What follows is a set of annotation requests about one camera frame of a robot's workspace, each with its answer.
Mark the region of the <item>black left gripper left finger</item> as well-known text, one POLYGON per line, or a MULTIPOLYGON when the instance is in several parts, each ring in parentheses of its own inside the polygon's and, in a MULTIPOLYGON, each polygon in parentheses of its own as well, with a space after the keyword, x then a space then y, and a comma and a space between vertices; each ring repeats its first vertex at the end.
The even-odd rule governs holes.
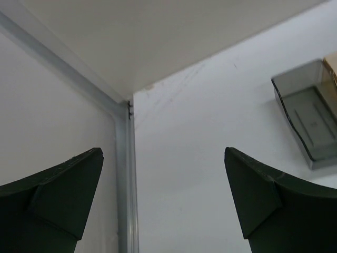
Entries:
POLYGON ((1 186, 1 252, 74 252, 103 167, 101 148, 1 186))

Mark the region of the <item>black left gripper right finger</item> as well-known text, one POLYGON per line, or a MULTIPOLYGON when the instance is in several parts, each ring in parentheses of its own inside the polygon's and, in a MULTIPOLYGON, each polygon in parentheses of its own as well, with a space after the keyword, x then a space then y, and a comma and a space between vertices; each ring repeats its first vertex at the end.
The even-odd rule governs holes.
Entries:
POLYGON ((224 164, 252 252, 336 252, 336 189, 227 147, 224 164))

